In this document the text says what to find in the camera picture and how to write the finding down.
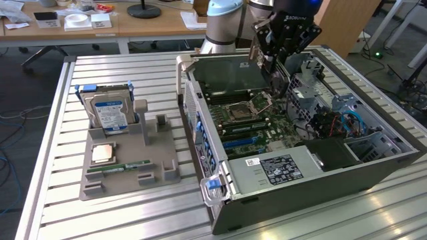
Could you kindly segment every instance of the gray floor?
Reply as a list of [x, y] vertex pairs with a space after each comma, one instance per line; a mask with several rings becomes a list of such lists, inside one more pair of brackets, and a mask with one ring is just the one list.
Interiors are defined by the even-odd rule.
[[[365, 28], [369, 34], [373, 33], [383, 18], [384, 16], [380, 15], [379, 17], [371, 19]], [[372, 52], [381, 48], [381, 40], [385, 39], [395, 25], [396, 22], [389, 24], [372, 48]], [[425, 41], [425, 35], [408, 28], [392, 48], [395, 56], [389, 56], [384, 53], [384, 58], [380, 61], [384, 64], [391, 64], [395, 70], [403, 73], [403, 75], [411, 74], [413, 70], [407, 68], [407, 64], [419, 50], [423, 48]], [[200, 41], [189, 41], [189, 45], [192, 47], [197, 47], [200, 45]], [[138, 48], [133, 50], [136, 53], [153, 51], [150, 50], [149, 42], [145, 42], [144, 44], [134, 44], [133, 46], [134, 48]], [[40, 48], [30, 47], [28, 49], [29, 53], [32, 54]], [[117, 45], [109, 43], [100, 44], [98, 51], [94, 51], [89, 44], [80, 46], [65, 46], [64, 50], [70, 55], [76, 56], [118, 54]], [[158, 42], [156, 51], [176, 50], [185, 50], [184, 43], [181, 41]], [[20, 63], [26, 57], [29, 57], [29, 54], [20, 53], [17, 48], [10, 48], [8, 53], [0, 57], [0, 112], [9, 110], [24, 110], [34, 106], [46, 105], [52, 102], [61, 71], [62, 57], [54, 51], [42, 56], [42, 58], [40, 58], [30, 65], [30, 67], [34, 69], [34, 76], [28, 76], [21, 72]], [[351, 54], [347, 57], [347, 61], [363, 74], [380, 67], [377, 63], [365, 60], [359, 54]], [[368, 77], [376, 85], [391, 91], [393, 91], [399, 85], [397, 77], [387, 75], [387, 69], [369, 74]], [[423, 79], [427, 79], [427, 69], [424, 69], [420, 76], [420, 80]], [[33, 115], [45, 113], [48, 113], [48, 109], [41, 109], [34, 112]], [[21, 123], [21, 120], [22, 119], [17, 118], [6, 122]], [[22, 199], [25, 199], [26, 196], [45, 124], [46, 118], [28, 120], [25, 122], [25, 132], [21, 140], [12, 147], [5, 149], [6, 156], [16, 167], [21, 184]], [[10, 134], [13, 130], [13, 127], [0, 124], [0, 141]], [[1, 171], [0, 180], [2, 180], [4, 177], [5, 171]], [[5, 185], [0, 188], [0, 209], [6, 208], [14, 201], [16, 197], [16, 183], [10, 177]], [[22, 204], [24, 200], [21, 200], [18, 204], [13, 206], [10, 212], [0, 216], [0, 240], [10, 240], [14, 237]]]

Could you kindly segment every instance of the blue hard drive label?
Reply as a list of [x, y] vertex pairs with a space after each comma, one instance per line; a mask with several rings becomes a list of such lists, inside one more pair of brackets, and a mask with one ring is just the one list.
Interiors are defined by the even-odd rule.
[[120, 133], [128, 127], [126, 116], [121, 112], [122, 102], [97, 102], [94, 107], [101, 127], [109, 131], [109, 134]]
[[283, 184], [304, 177], [291, 155], [277, 156], [259, 162], [272, 185]]

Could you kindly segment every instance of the blue cable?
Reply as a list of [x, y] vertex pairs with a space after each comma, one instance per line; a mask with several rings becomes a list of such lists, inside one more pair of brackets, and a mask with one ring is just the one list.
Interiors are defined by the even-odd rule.
[[21, 135], [18, 136], [18, 138], [17, 138], [13, 142], [10, 142], [6, 146], [0, 147], [0, 149], [6, 149], [6, 148], [10, 147], [13, 144], [16, 144], [16, 142], [17, 142], [18, 140], [21, 140], [21, 138], [24, 137], [24, 134], [25, 134], [25, 128], [24, 128], [24, 126], [22, 126], [21, 124], [17, 124], [17, 123], [6, 123], [6, 122], [0, 121], [0, 124], [2, 124], [2, 125], [9, 125], [9, 126], [16, 126], [16, 127], [20, 127], [20, 128], [21, 128]]
[[[355, 111], [344, 111], [341, 114], [340, 114], [340, 121], [344, 123], [345, 122], [345, 118], [344, 118], [344, 115], [345, 114], [351, 114], [355, 116], [355, 118], [357, 119], [360, 125], [361, 125], [361, 128], [363, 128], [363, 133], [365, 134], [367, 133], [367, 125], [364, 124], [363, 120], [361, 120], [361, 117], [360, 115], [355, 112]], [[348, 128], [348, 126], [344, 124], [344, 128], [348, 132], [351, 132], [351, 129]]]
[[16, 181], [16, 185], [17, 185], [17, 198], [16, 198], [16, 201], [12, 203], [12, 205], [2, 210], [2, 212], [0, 212], [0, 217], [2, 216], [2, 214], [6, 213], [6, 211], [14, 207], [14, 205], [20, 202], [21, 200], [21, 184], [20, 184], [20, 180], [18, 180], [18, 177], [16, 175], [16, 170], [14, 170], [14, 167], [13, 167], [13, 164], [4, 158], [4, 157], [0, 157], [0, 160], [2, 160], [5, 162], [5, 164], [8, 164], [8, 167], [12, 169], [12, 174], [13, 174], [13, 177], [14, 177], [14, 181]]

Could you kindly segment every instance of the aluminum slotted table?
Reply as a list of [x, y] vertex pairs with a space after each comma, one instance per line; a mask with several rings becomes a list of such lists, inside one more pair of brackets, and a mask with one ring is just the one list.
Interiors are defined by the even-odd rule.
[[[404, 128], [427, 145], [425, 128], [328, 49], [319, 48]], [[16, 239], [427, 239], [427, 158], [368, 191], [213, 236], [176, 101], [176, 56], [192, 52], [82, 56], [62, 64]], [[324, 70], [340, 94], [347, 87]], [[74, 85], [124, 84], [146, 99], [146, 119], [166, 114], [181, 182], [80, 201], [88, 116]]]

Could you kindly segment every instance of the chair wheel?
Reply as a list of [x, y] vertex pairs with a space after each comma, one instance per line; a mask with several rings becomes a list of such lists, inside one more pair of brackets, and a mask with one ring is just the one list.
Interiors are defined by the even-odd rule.
[[17, 50], [18, 50], [22, 54], [28, 53], [28, 48], [26, 48], [26, 47], [18, 47]]
[[24, 74], [28, 74], [28, 75], [34, 74], [34, 70], [32, 68], [22, 67], [21, 71], [24, 72]]

